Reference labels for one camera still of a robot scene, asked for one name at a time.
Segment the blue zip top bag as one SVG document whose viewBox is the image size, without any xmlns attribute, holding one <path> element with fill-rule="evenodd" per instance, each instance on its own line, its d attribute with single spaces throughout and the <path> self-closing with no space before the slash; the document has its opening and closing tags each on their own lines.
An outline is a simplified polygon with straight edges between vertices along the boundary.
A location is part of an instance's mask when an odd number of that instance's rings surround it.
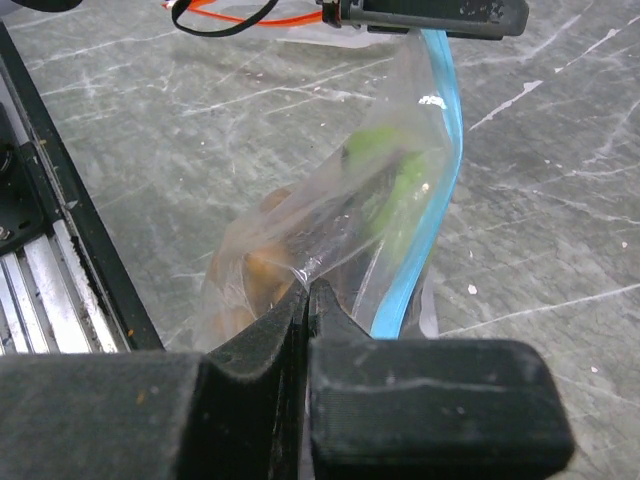
<svg viewBox="0 0 640 480">
<path fill-rule="evenodd" d="M 342 150 L 358 130 L 393 126 L 413 133 L 441 162 L 430 199 L 414 219 L 408 249 L 391 249 L 391 237 L 365 237 L 362 208 L 354 195 L 366 176 L 342 168 Z M 330 284 L 343 310 L 376 339 L 396 339 L 429 263 L 463 157 L 463 121 L 455 67 L 444 32 L 404 35 L 387 76 L 362 124 L 306 178 L 268 219 L 291 234 L 293 284 Z M 202 340 L 202 303 L 194 346 Z"/>
</svg>

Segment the orange zip top bag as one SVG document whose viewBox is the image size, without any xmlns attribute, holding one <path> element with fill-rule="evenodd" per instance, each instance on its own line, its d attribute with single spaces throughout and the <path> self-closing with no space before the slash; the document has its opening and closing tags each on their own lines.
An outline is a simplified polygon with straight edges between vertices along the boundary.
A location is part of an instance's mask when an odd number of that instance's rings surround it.
<svg viewBox="0 0 640 480">
<path fill-rule="evenodd" d="M 164 1 L 176 29 L 209 39 L 248 39 L 357 49 L 396 35 L 323 21 L 320 1 Z"/>
</svg>

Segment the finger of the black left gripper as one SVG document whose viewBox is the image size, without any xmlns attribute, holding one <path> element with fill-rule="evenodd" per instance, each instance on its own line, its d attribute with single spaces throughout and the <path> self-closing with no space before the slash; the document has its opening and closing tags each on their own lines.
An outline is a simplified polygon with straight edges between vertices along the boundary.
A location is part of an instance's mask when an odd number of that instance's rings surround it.
<svg viewBox="0 0 640 480">
<path fill-rule="evenodd" d="M 474 40 L 520 36 L 529 17 L 525 0 L 334 0 L 319 5 L 322 21 L 335 28 L 364 27 L 390 35 L 441 30 Z"/>
</svg>

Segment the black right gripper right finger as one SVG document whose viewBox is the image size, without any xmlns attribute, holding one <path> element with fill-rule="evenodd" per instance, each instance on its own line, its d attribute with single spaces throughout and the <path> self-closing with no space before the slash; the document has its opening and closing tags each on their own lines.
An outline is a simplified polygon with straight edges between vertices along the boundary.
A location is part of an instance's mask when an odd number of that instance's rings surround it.
<svg viewBox="0 0 640 480">
<path fill-rule="evenodd" d="M 324 280 L 309 292 L 318 479 L 547 479 L 575 439 L 551 372 L 506 339 L 370 337 Z"/>
</svg>

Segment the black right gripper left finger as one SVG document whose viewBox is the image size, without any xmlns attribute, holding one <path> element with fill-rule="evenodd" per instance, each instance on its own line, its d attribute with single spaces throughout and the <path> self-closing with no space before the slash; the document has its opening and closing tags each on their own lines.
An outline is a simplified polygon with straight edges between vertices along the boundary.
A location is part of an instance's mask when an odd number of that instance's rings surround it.
<svg viewBox="0 0 640 480">
<path fill-rule="evenodd" d="M 294 479 L 308 295 L 209 354 L 12 355 L 1 361 L 5 479 Z"/>
</svg>

